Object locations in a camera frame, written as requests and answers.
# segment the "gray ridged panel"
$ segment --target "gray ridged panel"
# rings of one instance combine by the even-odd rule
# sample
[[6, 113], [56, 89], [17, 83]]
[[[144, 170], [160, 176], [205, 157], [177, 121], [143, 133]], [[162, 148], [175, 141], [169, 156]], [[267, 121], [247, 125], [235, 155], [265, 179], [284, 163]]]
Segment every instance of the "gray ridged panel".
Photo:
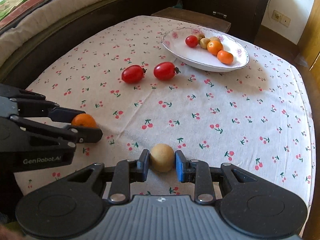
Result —
[[[214, 208], [190, 196], [136, 195], [113, 206], [94, 229], [74, 240], [252, 240], [226, 225]], [[299, 240], [291, 236], [286, 240]]]

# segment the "red tomato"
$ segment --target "red tomato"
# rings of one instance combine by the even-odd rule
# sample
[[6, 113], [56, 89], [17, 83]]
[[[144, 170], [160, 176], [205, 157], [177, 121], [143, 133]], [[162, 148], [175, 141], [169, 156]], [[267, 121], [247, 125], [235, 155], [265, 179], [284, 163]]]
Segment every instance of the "red tomato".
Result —
[[122, 72], [121, 79], [128, 84], [136, 83], [143, 78], [146, 71], [139, 65], [132, 65]]
[[185, 42], [190, 48], [194, 48], [198, 45], [198, 38], [194, 35], [190, 35], [186, 38]]
[[179, 73], [179, 69], [174, 66], [171, 62], [162, 62], [155, 66], [153, 74], [157, 79], [169, 80], [174, 77], [174, 75]]

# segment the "orange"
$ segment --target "orange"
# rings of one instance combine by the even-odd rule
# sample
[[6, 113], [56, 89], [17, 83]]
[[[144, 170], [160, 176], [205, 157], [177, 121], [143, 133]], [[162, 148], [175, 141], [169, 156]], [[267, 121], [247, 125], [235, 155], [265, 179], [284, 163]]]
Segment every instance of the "orange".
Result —
[[207, 50], [216, 56], [220, 50], [223, 50], [223, 45], [219, 41], [210, 41], [207, 45]]
[[76, 115], [72, 119], [71, 125], [93, 127], [93, 128], [97, 127], [96, 121], [89, 114], [78, 114], [78, 115]]
[[217, 58], [224, 64], [231, 64], [233, 62], [233, 55], [225, 50], [220, 50]]

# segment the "dark wooden cabinet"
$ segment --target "dark wooden cabinet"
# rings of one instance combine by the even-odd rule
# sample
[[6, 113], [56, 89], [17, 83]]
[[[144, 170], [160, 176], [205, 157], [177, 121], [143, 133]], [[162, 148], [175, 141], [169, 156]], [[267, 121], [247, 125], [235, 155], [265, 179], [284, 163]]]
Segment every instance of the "dark wooden cabinet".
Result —
[[268, 0], [182, 0], [183, 8], [231, 22], [229, 34], [253, 42]]

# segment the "tablecloth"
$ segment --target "tablecloth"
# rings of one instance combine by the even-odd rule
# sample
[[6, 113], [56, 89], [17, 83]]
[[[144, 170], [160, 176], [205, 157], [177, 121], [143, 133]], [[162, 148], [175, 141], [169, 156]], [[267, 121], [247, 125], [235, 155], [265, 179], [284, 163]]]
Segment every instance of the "tablecloth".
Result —
[[[178, 61], [161, 44], [164, 32], [197, 25], [139, 16], [88, 38], [47, 68], [29, 90], [63, 107], [91, 114], [103, 131], [96, 144], [78, 144], [69, 166], [16, 173], [24, 194], [91, 163], [114, 166], [143, 149], [166, 143], [187, 159], [219, 167], [230, 162], [298, 194], [310, 206], [316, 149], [308, 96], [297, 69], [278, 56], [240, 42], [249, 64], [228, 73], [202, 71]], [[153, 68], [172, 61], [181, 73], [168, 82]], [[133, 64], [147, 69], [138, 84], [121, 80]], [[48, 118], [39, 122], [52, 124]], [[175, 170], [149, 171], [132, 194], [193, 195]]]

